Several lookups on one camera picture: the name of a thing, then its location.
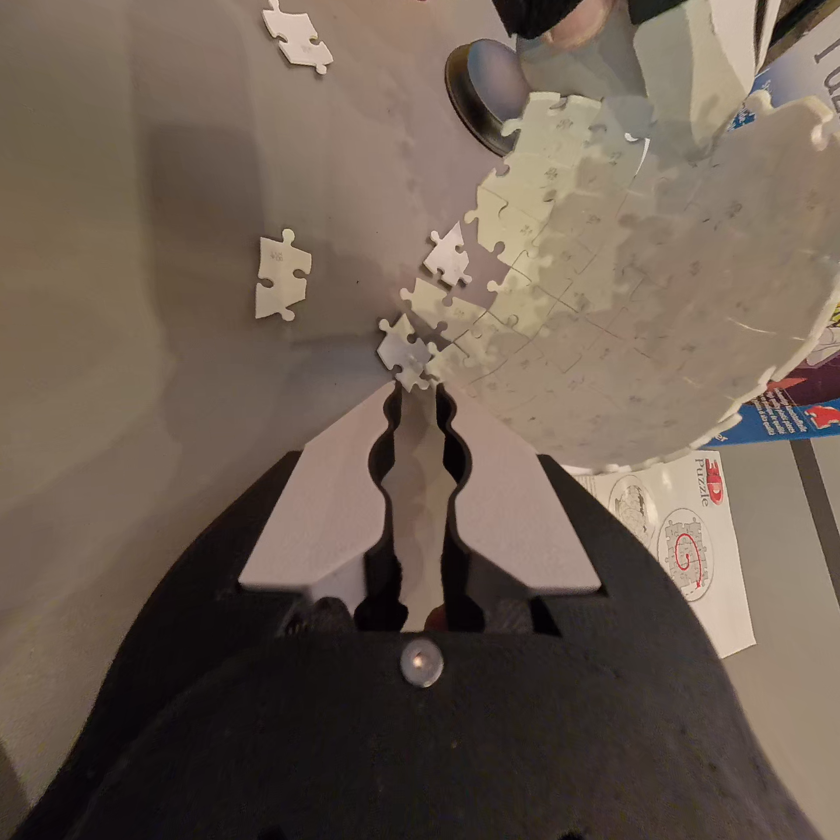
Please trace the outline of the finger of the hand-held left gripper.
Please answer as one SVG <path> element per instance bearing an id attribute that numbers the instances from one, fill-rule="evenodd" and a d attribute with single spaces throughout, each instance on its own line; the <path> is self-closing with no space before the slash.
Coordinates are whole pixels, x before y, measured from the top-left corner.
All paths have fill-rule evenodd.
<path id="1" fill-rule="evenodd" d="M 781 1 L 632 1 L 654 141 L 707 155 L 753 87 Z"/>
<path id="2" fill-rule="evenodd" d="M 516 52 L 532 91 L 597 101 L 647 96 L 633 31 L 602 31 L 576 49 L 561 48 L 545 38 L 517 38 Z"/>

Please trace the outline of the blue puzzle box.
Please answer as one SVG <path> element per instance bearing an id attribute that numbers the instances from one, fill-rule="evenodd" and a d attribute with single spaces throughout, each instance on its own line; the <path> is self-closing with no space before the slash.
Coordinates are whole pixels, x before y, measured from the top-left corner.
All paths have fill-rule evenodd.
<path id="1" fill-rule="evenodd" d="M 769 60 L 752 89 L 766 90 L 779 107 L 815 96 L 831 110 L 838 132 L 839 11 L 829 2 L 816 22 Z M 726 445 L 824 438 L 839 434 L 839 310 L 835 308 L 811 352 L 780 381 L 740 409 L 741 423 L 719 436 Z"/>

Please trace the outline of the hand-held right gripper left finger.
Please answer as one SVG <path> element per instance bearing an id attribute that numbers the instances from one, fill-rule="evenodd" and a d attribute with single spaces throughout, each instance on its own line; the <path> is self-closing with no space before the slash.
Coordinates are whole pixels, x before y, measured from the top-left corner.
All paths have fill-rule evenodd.
<path id="1" fill-rule="evenodd" d="M 403 389 L 384 385 L 308 442 L 239 575 L 251 592 L 340 601 L 357 627 L 403 627 L 403 569 L 383 480 Z"/>

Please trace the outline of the white puzzle piece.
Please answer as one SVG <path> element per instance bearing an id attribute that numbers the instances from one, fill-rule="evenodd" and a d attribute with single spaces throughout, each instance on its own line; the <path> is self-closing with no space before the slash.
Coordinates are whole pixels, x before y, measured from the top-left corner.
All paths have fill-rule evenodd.
<path id="1" fill-rule="evenodd" d="M 280 9 L 278 1 L 268 1 L 268 7 L 261 14 L 272 38 L 288 44 L 305 45 L 316 43 L 319 39 L 308 14 L 285 13 Z"/>
<path id="2" fill-rule="evenodd" d="M 456 222 L 446 234 L 431 231 L 428 240 L 433 247 L 423 261 L 425 269 L 448 287 L 454 288 L 459 283 L 465 287 L 469 285 L 472 277 L 467 274 L 469 256 L 465 251 L 460 222 Z"/>
<path id="3" fill-rule="evenodd" d="M 425 377 L 426 364 L 431 353 L 421 341 L 406 314 L 389 323 L 383 318 L 378 322 L 384 338 L 377 348 L 377 354 L 394 378 L 406 392 L 417 388 L 425 391 L 431 382 Z"/>
<path id="4" fill-rule="evenodd" d="M 268 237 L 259 240 L 256 319 L 279 315 L 283 321 L 290 322 L 296 317 L 291 307 L 306 298 L 312 256 L 294 245 L 295 237 L 291 228 L 284 228 L 280 240 Z"/>
<path id="5" fill-rule="evenodd" d="M 278 47 L 291 65 L 311 67 L 321 76 L 327 73 L 328 67 L 333 63 L 333 55 L 322 41 L 301 38 L 285 39 L 278 36 Z"/>

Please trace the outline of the round dark ball stand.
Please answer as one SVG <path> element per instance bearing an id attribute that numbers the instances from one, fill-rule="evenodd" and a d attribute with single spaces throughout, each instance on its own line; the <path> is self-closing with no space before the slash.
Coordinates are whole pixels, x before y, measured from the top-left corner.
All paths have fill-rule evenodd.
<path id="1" fill-rule="evenodd" d="M 532 91 L 515 50 L 488 38 L 462 45 L 447 58 L 444 82 L 469 133 L 496 156 L 508 155 L 515 140 L 502 134 L 503 124 L 521 117 Z"/>

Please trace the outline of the person's left hand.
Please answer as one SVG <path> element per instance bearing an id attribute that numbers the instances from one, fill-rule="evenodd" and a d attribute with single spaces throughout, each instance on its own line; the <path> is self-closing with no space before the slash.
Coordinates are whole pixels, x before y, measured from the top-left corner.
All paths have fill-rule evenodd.
<path id="1" fill-rule="evenodd" d="M 600 35 L 613 13 L 624 4 L 620 1 L 580 1 L 540 38 L 560 50 L 580 49 Z"/>

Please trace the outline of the white puzzle ball shell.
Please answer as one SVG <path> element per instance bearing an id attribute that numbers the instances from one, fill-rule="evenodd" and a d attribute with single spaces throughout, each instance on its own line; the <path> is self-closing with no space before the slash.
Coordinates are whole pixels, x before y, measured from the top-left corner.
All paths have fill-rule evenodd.
<path id="1" fill-rule="evenodd" d="M 806 97 L 680 159 L 644 98 L 534 92 L 478 244 L 507 267 L 488 308 L 417 278 L 425 372 L 543 455 L 590 474 L 709 443 L 814 349 L 838 303 L 838 133 Z"/>

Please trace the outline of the white instruction sheet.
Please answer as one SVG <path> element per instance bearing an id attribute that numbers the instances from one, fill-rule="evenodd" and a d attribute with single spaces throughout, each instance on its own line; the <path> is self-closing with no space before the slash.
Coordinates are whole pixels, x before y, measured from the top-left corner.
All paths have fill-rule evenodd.
<path id="1" fill-rule="evenodd" d="M 720 658 L 755 645 L 719 451 L 575 478 L 658 560 Z"/>

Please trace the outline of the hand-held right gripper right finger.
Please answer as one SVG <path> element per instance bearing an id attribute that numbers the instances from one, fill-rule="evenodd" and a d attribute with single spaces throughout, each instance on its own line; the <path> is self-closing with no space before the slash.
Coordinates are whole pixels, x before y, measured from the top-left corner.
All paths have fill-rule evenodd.
<path id="1" fill-rule="evenodd" d="M 448 627 L 538 627 L 538 599 L 602 583 L 535 448 L 440 385 L 435 416 L 455 482 L 440 561 Z"/>

